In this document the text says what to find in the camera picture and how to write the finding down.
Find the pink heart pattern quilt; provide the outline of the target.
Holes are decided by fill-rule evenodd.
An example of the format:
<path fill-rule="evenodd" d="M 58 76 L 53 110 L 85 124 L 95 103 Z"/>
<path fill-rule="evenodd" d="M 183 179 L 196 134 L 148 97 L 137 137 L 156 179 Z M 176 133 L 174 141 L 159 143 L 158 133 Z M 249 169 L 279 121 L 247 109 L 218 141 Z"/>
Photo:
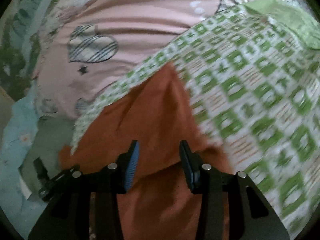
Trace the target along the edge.
<path fill-rule="evenodd" d="M 95 97 L 226 5 L 253 0 L 87 0 L 46 24 L 34 74 L 44 115 L 75 119 Z"/>

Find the green white checkered blanket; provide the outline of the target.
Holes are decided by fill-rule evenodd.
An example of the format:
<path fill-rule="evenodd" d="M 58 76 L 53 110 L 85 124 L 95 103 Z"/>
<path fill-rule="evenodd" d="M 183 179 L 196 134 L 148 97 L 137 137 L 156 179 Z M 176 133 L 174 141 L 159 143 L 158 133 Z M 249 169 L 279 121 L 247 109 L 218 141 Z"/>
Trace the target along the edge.
<path fill-rule="evenodd" d="M 205 19 L 105 89 L 77 120 L 72 150 L 103 107 L 169 61 L 201 131 L 223 144 L 297 237 L 319 205 L 319 21 L 287 0 Z"/>

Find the light blue floral sheet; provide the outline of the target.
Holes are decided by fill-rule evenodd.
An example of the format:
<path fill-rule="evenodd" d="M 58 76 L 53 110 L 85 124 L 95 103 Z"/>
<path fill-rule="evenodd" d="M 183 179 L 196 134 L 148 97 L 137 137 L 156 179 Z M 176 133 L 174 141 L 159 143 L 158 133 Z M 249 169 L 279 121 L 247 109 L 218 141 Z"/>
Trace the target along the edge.
<path fill-rule="evenodd" d="M 1 208 L 23 239 L 46 207 L 37 196 L 31 198 L 19 172 L 38 131 L 35 97 L 36 85 L 32 85 L 27 95 L 12 105 L 1 144 Z"/>

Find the green leaf pattern fabric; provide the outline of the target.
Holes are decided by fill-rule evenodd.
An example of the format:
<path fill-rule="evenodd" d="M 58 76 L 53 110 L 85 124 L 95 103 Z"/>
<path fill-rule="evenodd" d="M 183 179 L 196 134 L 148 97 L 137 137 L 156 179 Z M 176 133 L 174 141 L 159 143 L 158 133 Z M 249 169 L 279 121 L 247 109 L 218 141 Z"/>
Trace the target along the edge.
<path fill-rule="evenodd" d="M 15 101 L 30 87 L 41 44 L 40 26 L 59 0 L 12 0 L 1 17 L 1 88 Z"/>

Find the rust orange small garment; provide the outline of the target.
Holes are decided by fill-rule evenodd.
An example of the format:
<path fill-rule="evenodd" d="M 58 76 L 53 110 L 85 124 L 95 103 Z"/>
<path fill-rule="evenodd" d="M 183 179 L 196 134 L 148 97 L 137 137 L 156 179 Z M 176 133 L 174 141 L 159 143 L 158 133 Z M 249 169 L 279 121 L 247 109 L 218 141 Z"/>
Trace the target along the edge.
<path fill-rule="evenodd" d="M 172 64 L 105 107 L 82 137 L 75 153 L 59 153 L 61 167 L 82 172 L 101 170 L 126 152 L 133 140 L 140 154 L 133 187 L 118 196 L 125 239 L 194 239 L 201 196 L 187 187 L 179 144 L 222 172 L 232 168 L 226 154 L 201 134 L 191 113 L 188 93 Z"/>

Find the sage green pillow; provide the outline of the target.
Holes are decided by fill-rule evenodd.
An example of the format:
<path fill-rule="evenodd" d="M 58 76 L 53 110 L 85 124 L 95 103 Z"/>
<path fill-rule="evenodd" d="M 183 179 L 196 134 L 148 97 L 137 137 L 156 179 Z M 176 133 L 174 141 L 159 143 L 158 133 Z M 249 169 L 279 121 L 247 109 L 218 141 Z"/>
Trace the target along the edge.
<path fill-rule="evenodd" d="M 33 145 L 26 154 L 20 172 L 20 186 L 25 199 L 36 197 L 41 188 L 34 167 L 34 160 L 40 158 L 49 178 L 61 172 L 58 153 L 69 145 L 73 136 L 74 122 L 63 117 L 43 116 L 38 122 Z"/>

